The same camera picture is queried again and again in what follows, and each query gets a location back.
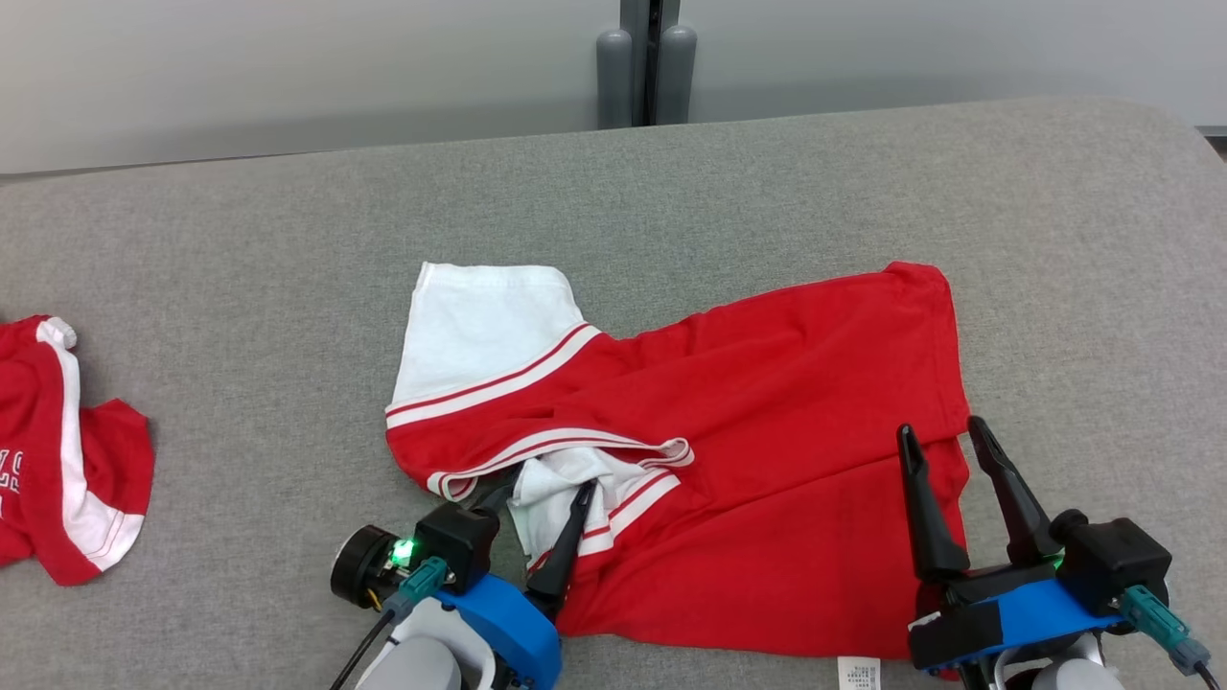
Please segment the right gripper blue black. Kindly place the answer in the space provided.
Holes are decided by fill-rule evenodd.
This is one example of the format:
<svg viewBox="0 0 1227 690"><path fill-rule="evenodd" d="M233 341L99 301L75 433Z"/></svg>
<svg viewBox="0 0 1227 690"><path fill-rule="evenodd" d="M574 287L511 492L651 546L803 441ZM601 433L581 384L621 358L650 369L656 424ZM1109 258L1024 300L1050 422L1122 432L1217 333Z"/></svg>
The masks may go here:
<svg viewBox="0 0 1227 690"><path fill-rule="evenodd" d="M923 446L909 425L897 428L914 573L924 582L917 595L920 616L908 629L912 664L919 672L946 672L990 662L1009 649L1034 659L1040 651L1055 654L1082 634L1121 626L1117 610L1091 614L1056 580L1045 564L1063 550L1049 533L1052 521L987 420L969 416L968 432L1007 525L1009 564L1036 567L999 566L960 576L971 561L933 491Z"/></svg>

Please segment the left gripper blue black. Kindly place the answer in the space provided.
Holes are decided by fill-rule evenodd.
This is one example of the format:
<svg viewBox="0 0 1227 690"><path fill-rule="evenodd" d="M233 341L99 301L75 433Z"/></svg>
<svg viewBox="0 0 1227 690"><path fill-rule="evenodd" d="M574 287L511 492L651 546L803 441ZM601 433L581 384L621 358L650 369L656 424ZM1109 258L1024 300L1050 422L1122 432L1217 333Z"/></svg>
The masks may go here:
<svg viewBox="0 0 1227 690"><path fill-rule="evenodd" d="M486 494L475 501L475 511L498 516L517 490L519 475L521 467L510 467L492 476ZM525 594L496 575L483 576L463 594L445 589L434 594L518 680L528 681L529 690L555 690L562 672L560 634L548 619L556 619L564 607L596 486L595 480L584 483L571 500L564 529L544 560L530 568Z"/></svg>

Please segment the red white jersey shirt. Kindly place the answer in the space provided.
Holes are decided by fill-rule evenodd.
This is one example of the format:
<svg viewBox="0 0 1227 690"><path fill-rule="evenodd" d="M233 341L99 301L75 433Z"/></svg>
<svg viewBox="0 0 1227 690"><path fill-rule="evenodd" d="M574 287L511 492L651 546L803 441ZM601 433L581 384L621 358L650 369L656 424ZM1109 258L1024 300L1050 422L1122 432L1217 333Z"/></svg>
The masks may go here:
<svg viewBox="0 0 1227 690"><path fill-rule="evenodd" d="M595 481L558 629L904 661L915 618L894 432L952 532L968 468L955 300L934 266L777 289L627 339L553 266L422 266L387 444L460 501L514 469L533 567Z"/></svg>

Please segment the red shorts with white stripe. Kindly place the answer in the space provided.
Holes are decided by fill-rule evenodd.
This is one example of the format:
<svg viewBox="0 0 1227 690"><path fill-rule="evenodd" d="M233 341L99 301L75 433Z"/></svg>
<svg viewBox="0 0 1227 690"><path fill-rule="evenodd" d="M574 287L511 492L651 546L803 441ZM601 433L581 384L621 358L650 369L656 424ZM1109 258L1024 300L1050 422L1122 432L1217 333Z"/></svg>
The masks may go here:
<svg viewBox="0 0 1227 690"><path fill-rule="evenodd" d="M83 406L76 343L56 317L0 324L0 567L36 559L63 587L134 546L156 463L134 406Z"/></svg>

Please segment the left gripper black motor cylinder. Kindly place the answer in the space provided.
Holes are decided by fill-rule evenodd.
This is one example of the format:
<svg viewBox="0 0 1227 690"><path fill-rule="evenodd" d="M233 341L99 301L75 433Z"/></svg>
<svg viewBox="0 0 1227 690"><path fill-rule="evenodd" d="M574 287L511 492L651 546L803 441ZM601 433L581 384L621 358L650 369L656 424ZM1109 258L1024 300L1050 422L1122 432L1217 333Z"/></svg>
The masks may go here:
<svg viewBox="0 0 1227 690"><path fill-rule="evenodd" d="M384 600L405 575L394 564L394 548L402 541L382 527L364 525L344 541L333 562L333 595L361 609L382 610Z"/></svg>

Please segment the grey rounded bumper cylinder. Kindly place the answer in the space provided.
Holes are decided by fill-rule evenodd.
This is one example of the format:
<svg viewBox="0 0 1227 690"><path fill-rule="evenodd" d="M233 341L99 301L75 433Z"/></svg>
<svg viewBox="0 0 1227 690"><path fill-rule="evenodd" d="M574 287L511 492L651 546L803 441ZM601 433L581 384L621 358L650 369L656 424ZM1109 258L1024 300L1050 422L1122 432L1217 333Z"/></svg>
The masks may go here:
<svg viewBox="0 0 1227 690"><path fill-rule="evenodd" d="M656 53L656 126L690 122L697 42L696 31L686 26L676 25L661 32Z"/></svg>
<svg viewBox="0 0 1227 690"><path fill-rule="evenodd" d="M598 36L598 129L633 123L633 41L618 28Z"/></svg>

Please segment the grey partition post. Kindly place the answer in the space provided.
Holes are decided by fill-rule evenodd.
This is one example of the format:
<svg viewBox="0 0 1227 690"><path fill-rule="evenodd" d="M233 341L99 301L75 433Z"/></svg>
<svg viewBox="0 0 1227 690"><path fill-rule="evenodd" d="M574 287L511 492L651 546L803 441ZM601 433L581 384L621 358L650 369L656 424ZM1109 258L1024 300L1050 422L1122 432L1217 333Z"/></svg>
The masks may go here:
<svg viewBox="0 0 1227 690"><path fill-rule="evenodd" d="M618 0L618 29L625 33L628 59L621 70L628 97L621 122L626 126L652 126L656 122L660 52L665 31L679 23L683 0Z"/></svg>

